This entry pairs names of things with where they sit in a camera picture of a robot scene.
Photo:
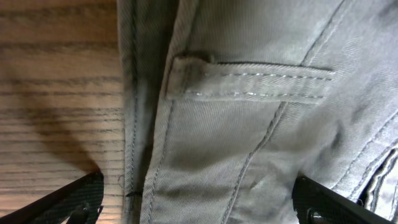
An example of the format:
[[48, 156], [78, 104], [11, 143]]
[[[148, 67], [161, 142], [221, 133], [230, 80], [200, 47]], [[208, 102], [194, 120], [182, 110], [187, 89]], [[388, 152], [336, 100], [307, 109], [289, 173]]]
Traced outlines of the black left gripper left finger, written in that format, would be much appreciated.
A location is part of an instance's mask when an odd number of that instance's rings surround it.
[[1, 224], [95, 224], [103, 210], [104, 175], [92, 172], [15, 212]]

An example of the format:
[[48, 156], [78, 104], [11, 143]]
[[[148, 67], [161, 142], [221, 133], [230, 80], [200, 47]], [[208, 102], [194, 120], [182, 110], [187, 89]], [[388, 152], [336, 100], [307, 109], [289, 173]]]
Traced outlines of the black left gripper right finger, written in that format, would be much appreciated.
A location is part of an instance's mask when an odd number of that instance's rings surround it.
[[296, 178], [292, 203], [300, 224], [392, 224], [306, 176]]

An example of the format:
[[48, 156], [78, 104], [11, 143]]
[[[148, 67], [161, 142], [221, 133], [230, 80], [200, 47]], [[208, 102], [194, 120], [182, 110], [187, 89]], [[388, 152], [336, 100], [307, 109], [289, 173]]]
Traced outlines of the grey shorts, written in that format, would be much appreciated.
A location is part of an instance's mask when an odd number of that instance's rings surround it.
[[297, 223], [299, 174], [397, 222], [397, 1], [117, 7], [123, 223]]

